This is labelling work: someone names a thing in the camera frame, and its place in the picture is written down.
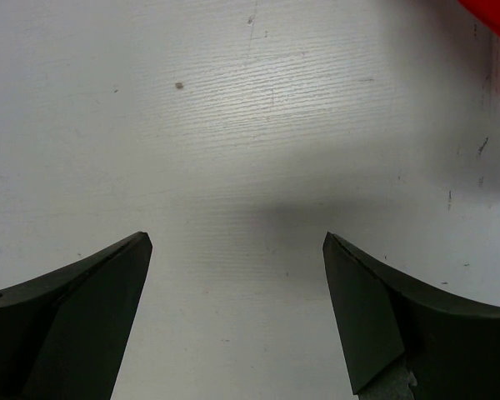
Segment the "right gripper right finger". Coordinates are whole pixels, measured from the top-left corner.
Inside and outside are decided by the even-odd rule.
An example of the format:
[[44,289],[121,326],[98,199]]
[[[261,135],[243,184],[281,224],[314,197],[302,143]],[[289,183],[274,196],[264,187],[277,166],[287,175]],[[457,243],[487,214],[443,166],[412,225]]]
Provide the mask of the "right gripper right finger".
[[431,286],[332,233],[322,250],[357,397],[500,399],[500,307]]

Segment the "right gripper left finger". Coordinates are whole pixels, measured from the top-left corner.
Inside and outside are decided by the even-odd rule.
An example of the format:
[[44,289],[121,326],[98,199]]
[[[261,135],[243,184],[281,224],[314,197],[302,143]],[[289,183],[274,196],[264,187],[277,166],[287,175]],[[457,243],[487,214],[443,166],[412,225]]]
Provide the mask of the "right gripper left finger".
[[0,289],[0,399],[109,399],[152,250],[136,232]]

